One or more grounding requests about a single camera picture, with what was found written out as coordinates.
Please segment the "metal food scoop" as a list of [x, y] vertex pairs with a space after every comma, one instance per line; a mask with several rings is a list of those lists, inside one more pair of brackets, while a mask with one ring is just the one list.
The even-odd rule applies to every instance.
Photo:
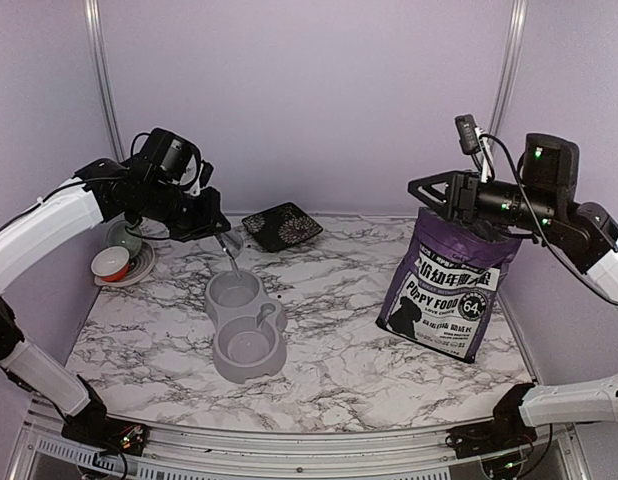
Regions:
[[237, 258], [239, 257], [244, 248], [244, 242], [242, 237], [234, 230], [230, 230], [216, 235], [215, 238], [220, 245], [222, 251], [228, 257], [230, 267], [235, 278], [237, 280], [241, 280], [242, 274], [237, 264]]

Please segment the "purple pet food bag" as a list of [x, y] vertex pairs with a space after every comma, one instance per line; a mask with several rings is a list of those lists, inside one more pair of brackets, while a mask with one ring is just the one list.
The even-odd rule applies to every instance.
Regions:
[[464, 227], [420, 208], [376, 325], [473, 363], [497, 292], [521, 243], [501, 235], [487, 221]]

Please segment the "grey double pet bowl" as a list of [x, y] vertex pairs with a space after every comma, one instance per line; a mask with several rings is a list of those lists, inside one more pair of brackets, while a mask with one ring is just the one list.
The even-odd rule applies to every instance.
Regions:
[[280, 372], [287, 360], [288, 320], [258, 276], [247, 270], [213, 276], [205, 291], [205, 312], [215, 328], [213, 361], [220, 376], [243, 384]]

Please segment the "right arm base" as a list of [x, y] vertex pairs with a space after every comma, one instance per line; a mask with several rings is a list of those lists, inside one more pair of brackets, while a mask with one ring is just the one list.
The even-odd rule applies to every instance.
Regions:
[[465, 459], [531, 445], [537, 440], [536, 430], [496, 430], [492, 422], [482, 422], [451, 428], [447, 431], [445, 445], [454, 450], [457, 459]]

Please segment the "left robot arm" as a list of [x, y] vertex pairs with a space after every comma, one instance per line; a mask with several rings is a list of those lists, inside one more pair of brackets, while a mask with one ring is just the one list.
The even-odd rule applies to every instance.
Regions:
[[95, 445], [108, 444], [116, 432], [103, 401], [26, 336], [3, 295], [58, 247], [118, 216], [158, 222], [168, 239], [181, 243], [229, 231], [212, 174], [196, 145], [155, 128], [127, 160], [89, 163], [0, 227], [0, 368], [53, 402]]

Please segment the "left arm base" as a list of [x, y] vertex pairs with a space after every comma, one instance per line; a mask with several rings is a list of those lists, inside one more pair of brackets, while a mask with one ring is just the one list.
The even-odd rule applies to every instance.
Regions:
[[132, 456], [142, 455], [148, 434], [149, 428], [146, 425], [122, 420], [109, 420], [91, 429], [65, 423], [61, 432], [66, 439]]

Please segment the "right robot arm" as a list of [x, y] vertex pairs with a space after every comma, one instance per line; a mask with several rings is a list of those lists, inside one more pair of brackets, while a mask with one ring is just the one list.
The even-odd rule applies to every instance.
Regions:
[[[510, 161], [513, 182], [481, 181], [453, 170], [409, 182], [408, 192], [447, 221], [485, 220], [515, 227], [540, 240], [585, 288], [618, 308], [618, 224], [598, 203], [578, 203], [579, 147], [549, 134], [529, 133], [519, 161]], [[484, 438], [504, 448], [523, 427], [559, 423], [618, 423], [618, 374], [565, 385], [512, 389]]]

